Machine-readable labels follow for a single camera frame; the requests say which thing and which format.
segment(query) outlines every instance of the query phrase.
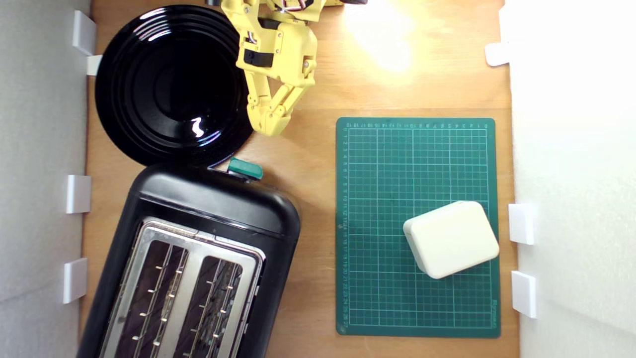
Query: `wooden table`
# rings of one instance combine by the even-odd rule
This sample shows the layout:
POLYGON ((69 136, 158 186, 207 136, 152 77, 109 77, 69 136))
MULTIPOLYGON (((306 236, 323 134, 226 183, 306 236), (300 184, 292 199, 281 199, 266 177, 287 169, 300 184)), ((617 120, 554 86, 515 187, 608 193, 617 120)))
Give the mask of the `wooden table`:
MULTIPOLYGON (((97 51, 135 16, 179 3, 93 0, 97 51)), ((277 138, 254 135, 238 153, 261 164, 266 182, 300 198, 303 229, 280 304, 268 357, 517 357, 518 316, 511 307, 508 240, 513 201, 508 69, 486 65, 483 47, 499 40, 503 0, 370 0, 327 8, 312 24, 319 39, 317 85, 277 138), (496 340, 339 336, 335 330, 335 123, 341 116, 493 117, 501 239, 502 334, 496 340)), ((92 211, 85 217, 92 302, 128 188, 142 166, 108 139, 95 111, 90 79, 88 159, 92 211)))

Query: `green cutting mat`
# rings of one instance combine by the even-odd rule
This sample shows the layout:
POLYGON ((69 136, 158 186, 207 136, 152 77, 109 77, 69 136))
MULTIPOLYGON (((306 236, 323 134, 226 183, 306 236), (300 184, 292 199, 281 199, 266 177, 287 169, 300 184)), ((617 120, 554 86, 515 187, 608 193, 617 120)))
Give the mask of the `green cutting mat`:
POLYGON ((494 121, 340 118, 336 130, 337 331, 498 337, 499 258, 434 280, 402 231, 408 218, 470 200, 499 237, 494 121))

